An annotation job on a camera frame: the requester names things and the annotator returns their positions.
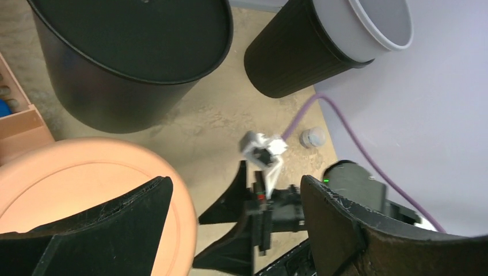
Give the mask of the dark navy cylindrical bin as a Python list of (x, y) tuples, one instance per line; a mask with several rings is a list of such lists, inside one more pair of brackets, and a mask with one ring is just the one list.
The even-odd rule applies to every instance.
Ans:
[(227, 56), (228, 1), (30, 1), (52, 88), (81, 123), (158, 124)]

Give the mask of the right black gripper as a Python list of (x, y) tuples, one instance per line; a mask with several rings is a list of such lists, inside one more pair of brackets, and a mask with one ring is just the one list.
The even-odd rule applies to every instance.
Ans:
[(254, 274), (254, 246), (259, 255), (271, 248), (271, 235), (277, 232), (305, 230), (300, 189), (289, 185), (274, 189), (271, 197), (265, 194), (264, 173), (254, 173), (252, 190), (247, 187), (247, 162), (241, 160), (237, 174), (227, 190), (199, 216), (200, 225), (236, 223), (247, 202), (251, 230), (235, 225), (219, 240), (197, 254), (194, 269), (216, 270), (231, 275)]

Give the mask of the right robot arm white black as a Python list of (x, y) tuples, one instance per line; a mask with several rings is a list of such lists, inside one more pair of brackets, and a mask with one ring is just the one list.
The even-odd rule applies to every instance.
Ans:
[[(308, 240), (262, 270), (255, 270), (256, 256), (265, 255), (271, 248), (274, 233), (302, 232), (306, 228), (298, 186), (276, 189), (271, 199), (266, 199), (262, 172), (257, 171), (255, 178), (252, 187), (248, 187), (247, 164), (241, 161), (228, 189), (199, 216), (201, 225), (234, 226), (197, 254), (193, 267), (231, 275), (315, 275)], [(334, 192), (388, 217), (410, 225), (427, 225), (426, 219), (414, 210), (388, 200), (387, 186), (353, 161), (341, 160), (327, 168), (322, 182)]]

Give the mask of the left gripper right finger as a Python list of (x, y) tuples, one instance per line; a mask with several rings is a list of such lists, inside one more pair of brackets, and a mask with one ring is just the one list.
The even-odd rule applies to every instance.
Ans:
[(318, 275), (486, 275), (487, 237), (406, 224), (357, 204), (312, 176), (300, 191)]

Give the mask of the black ribbed bin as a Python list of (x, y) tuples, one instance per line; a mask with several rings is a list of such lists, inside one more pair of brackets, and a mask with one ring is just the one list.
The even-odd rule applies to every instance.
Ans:
[(247, 77), (263, 95), (282, 98), (352, 68), (358, 62), (341, 51), (319, 22), (312, 1), (288, 1), (248, 46)]

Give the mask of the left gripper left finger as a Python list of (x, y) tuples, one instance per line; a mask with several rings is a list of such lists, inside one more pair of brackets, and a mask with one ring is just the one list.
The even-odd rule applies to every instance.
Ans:
[(173, 194), (156, 177), (28, 232), (1, 235), (2, 275), (150, 275)]

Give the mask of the orange plastic bucket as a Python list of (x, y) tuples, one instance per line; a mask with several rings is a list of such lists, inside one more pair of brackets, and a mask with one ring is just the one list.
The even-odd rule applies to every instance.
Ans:
[(27, 232), (121, 196), (157, 177), (173, 195), (153, 275), (188, 275), (197, 218), (176, 170), (144, 147), (106, 138), (58, 141), (1, 166), (1, 232)]

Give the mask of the grey plastic bucket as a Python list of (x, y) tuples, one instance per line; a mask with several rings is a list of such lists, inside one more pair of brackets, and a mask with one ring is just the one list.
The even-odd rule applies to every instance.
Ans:
[(312, 6), (335, 46), (356, 62), (403, 51), (413, 41), (407, 1), (321, 0)]

